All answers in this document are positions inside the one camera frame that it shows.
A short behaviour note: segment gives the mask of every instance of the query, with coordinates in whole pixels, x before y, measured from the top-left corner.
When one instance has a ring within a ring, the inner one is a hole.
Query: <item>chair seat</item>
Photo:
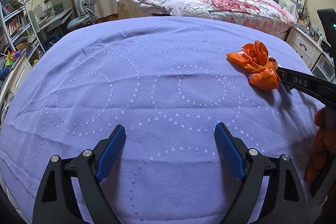
[[[68,28],[69,30],[74,29],[74,28],[77,27],[78,25],[82,25],[83,22],[85,22],[85,21],[89,21],[90,18],[91,18],[90,15],[83,15],[83,16],[77,17],[77,18],[71,20],[71,21],[68,23],[67,28]]]

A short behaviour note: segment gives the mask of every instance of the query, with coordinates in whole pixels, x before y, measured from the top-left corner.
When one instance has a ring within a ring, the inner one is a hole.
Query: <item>purple tablecloth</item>
[[[226,54],[255,40],[280,66],[310,73],[284,41],[215,20],[127,19],[63,37],[29,73],[0,134],[0,171],[20,209],[31,220],[51,156],[92,149],[117,124],[126,143],[102,188],[122,223],[219,222],[239,186],[218,155],[220,121],[247,147],[289,154],[303,178],[322,105],[282,85],[270,92],[250,86]],[[75,189],[90,221],[76,182]],[[265,190],[264,183],[251,220]]]

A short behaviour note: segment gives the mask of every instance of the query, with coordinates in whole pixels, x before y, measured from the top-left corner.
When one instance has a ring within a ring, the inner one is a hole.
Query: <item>bookshelf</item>
[[[29,60],[37,49],[45,52],[28,16],[24,0],[0,0],[0,36],[12,52],[26,49]]]

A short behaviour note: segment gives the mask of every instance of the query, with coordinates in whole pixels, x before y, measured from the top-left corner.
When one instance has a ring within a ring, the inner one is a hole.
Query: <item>gray chair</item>
[[[79,11],[80,16],[68,23],[68,30],[78,29],[94,24],[97,20],[97,17],[95,16],[96,3],[97,0],[90,0],[88,2],[84,2],[84,0],[77,0],[77,10]]]

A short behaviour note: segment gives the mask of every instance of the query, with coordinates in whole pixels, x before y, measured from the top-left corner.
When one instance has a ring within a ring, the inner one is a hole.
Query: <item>orange bag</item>
[[[277,89],[281,81],[276,73],[277,61],[268,57],[266,46],[256,40],[248,43],[239,52],[230,52],[226,55],[229,61],[239,64],[248,70],[249,83],[263,91]]]

